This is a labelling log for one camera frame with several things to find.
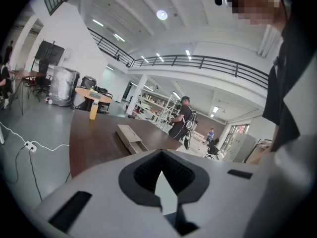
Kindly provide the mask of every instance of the yellow bottle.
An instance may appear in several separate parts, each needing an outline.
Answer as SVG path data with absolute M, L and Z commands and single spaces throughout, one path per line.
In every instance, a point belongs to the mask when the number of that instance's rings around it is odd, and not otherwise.
M 96 119 L 96 114 L 97 114 L 97 110 L 98 110 L 98 102 L 99 101 L 94 100 L 93 104 L 91 105 L 90 114 L 89 114 L 90 120 Z

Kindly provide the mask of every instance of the fluorescent light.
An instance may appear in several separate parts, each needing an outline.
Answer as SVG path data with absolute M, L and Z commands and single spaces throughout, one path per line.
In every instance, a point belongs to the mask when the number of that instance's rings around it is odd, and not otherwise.
M 173 94 L 180 100 L 181 98 L 178 96 L 176 92 L 173 92 Z
M 115 38 L 120 39 L 120 40 L 122 40 L 123 42 L 125 42 L 125 40 L 123 40 L 119 35 L 114 34 L 113 36 L 114 36 Z
M 104 26 L 100 22 L 96 21 L 95 19 L 93 19 L 93 22 L 97 23 L 98 25 Z
M 157 11 L 157 17 L 158 17 L 160 20 L 166 20 L 166 19 L 167 19 L 167 13 L 166 13 L 166 11 L 163 11 L 163 10 Z
M 151 90 L 152 92 L 154 92 L 150 87 L 148 87 L 148 86 L 146 86 L 146 85 L 144 85 L 146 88 L 148 88 L 149 90 Z

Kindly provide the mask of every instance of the round table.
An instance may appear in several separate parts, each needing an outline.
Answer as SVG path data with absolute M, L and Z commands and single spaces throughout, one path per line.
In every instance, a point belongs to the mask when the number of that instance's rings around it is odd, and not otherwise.
M 109 98 L 105 95 L 101 95 L 100 99 L 89 96 L 89 94 L 90 94 L 89 89 L 76 87 L 75 91 L 76 91 L 76 93 L 84 96 L 85 98 L 91 99 L 91 100 L 97 100 L 97 101 L 100 101 L 102 103 L 112 103 L 113 102 L 113 100 L 111 98 Z

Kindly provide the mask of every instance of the cardboard box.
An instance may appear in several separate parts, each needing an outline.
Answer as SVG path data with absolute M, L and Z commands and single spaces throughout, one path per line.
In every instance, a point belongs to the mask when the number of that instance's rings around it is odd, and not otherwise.
M 118 124 L 117 133 L 131 154 L 148 151 L 142 140 L 129 125 Z

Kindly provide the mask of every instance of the white ceiling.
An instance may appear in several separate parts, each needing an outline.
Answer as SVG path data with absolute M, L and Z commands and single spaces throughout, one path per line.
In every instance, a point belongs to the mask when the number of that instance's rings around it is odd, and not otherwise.
M 156 12 L 161 9 L 167 12 L 167 20 L 157 18 Z M 194 48 L 198 41 L 211 38 L 217 29 L 225 31 L 224 39 L 228 34 L 234 33 L 237 39 L 241 35 L 242 46 L 245 37 L 252 39 L 257 49 L 265 31 L 265 25 L 246 24 L 238 20 L 225 5 L 215 5 L 214 0 L 81 0 L 80 11 L 89 28 L 126 52 L 133 50 L 132 56 L 136 59 L 140 58 L 140 54 L 155 56 L 156 52 L 160 55 L 182 54 L 185 49 Z M 101 22 L 104 27 L 92 19 Z M 207 28 L 204 36 L 193 40 L 192 37 L 197 38 L 197 32 L 203 28 Z M 164 42 L 156 45 L 155 41 L 151 45 L 142 45 L 154 37 L 159 40 L 180 29 L 187 29 L 186 34 L 173 45 L 165 45 Z M 113 33 L 117 33 L 125 42 L 117 41 Z
M 140 78 L 141 76 L 134 75 L 131 81 L 138 84 Z M 215 91 L 212 86 L 157 76 L 149 77 L 146 85 L 163 95 L 169 96 L 173 91 L 177 92 L 180 97 L 186 95 L 190 98 L 191 105 L 195 110 L 206 116 L 214 114 L 215 119 L 222 121 L 228 121 L 252 112 L 255 112 L 254 114 L 257 116 L 259 115 L 259 109 L 254 103 L 228 92 Z M 216 114 L 212 113 L 215 106 L 219 107 Z

